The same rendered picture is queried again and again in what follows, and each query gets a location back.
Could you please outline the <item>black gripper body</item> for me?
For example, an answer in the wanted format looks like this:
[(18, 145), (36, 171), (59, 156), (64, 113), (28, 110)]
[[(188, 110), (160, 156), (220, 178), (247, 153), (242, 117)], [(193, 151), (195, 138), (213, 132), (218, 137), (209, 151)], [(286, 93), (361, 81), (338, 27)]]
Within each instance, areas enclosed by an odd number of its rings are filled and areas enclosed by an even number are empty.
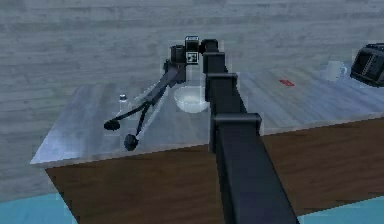
[(155, 85), (154, 89), (145, 97), (150, 104), (156, 104), (164, 94), (167, 87), (181, 84), (186, 81), (185, 46), (175, 45), (170, 48), (171, 57), (163, 64), (165, 74)]

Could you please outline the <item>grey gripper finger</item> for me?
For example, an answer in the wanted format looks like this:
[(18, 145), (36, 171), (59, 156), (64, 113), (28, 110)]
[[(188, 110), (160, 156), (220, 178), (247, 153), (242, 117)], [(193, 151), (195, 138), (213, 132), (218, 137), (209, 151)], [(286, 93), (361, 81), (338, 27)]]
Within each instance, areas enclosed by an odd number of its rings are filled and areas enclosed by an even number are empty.
[(150, 108), (149, 104), (144, 105), (144, 108), (143, 108), (141, 115), (140, 115), (137, 129), (136, 129), (136, 134), (135, 135), (133, 135), (133, 134), (127, 134), (126, 135), (125, 140), (124, 140), (124, 147), (126, 150), (133, 151), (136, 148), (136, 146), (138, 145), (139, 140), (137, 139), (137, 136), (140, 134), (140, 132), (143, 128), (145, 116), (146, 116), (146, 113), (149, 110), (149, 108)]
[(104, 123), (104, 128), (106, 130), (112, 130), (112, 131), (118, 130), (120, 128), (120, 121), (121, 120), (128, 118), (131, 115), (134, 115), (138, 112), (142, 112), (145, 104), (149, 104), (149, 103), (144, 102), (144, 103), (140, 104), (139, 106), (134, 107), (133, 109), (127, 108), (125, 110), (125, 113), (121, 114), (121, 115), (119, 115), (119, 113), (118, 113), (114, 118), (112, 118), (112, 119), (110, 119)]

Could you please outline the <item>white mixing bowl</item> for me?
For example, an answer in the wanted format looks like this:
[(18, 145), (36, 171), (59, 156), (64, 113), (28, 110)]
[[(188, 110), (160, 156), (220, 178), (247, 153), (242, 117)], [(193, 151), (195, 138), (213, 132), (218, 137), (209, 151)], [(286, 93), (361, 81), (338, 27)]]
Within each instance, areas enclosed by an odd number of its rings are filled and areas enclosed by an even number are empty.
[(187, 113), (200, 113), (209, 107), (202, 86), (180, 87), (174, 92), (174, 100), (178, 108)]

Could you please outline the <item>clear salt shaker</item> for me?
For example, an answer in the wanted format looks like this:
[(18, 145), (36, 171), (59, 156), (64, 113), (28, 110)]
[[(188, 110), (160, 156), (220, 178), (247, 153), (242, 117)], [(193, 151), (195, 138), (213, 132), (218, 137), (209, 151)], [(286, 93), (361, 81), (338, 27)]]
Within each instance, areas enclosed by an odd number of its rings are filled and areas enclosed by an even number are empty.
[(119, 95), (119, 115), (125, 113), (127, 106), (128, 106), (127, 96), (125, 94), (120, 94)]

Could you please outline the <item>brown counter with grey top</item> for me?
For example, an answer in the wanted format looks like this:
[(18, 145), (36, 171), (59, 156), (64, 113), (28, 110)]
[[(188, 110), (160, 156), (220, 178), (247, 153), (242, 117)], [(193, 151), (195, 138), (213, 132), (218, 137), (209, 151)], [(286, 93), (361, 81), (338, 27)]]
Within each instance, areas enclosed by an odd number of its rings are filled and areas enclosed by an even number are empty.
[[(288, 87), (279, 80), (294, 83)], [(239, 92), (300, 224), (384, 224), (384, 87), (311, 69), (244, 73)], [(78, 88), (33, 157), (77, 224), (225, 224), (209, 115), (167, 96), (134, 151), (104, 123), (141, 83)]]

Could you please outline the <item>white mug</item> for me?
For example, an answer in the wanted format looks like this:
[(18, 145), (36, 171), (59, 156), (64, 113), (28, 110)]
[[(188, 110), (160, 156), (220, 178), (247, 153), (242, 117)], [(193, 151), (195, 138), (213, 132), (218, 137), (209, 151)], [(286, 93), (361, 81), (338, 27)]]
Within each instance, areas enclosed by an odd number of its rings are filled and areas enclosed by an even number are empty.
[(323, 71), (323, 78), (327, 81), (337, 81), (347, 72), (348, 68), (342, 61), (329, 61)]

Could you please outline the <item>black toaster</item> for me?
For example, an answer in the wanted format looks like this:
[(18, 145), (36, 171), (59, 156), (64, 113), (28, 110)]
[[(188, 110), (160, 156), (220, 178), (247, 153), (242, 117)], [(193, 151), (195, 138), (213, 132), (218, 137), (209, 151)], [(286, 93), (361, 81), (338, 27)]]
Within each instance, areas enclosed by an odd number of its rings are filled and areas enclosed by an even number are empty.
[(384, 43), (362, 47), (354, 59), (350, 77), (370, 86), (384, 87)]

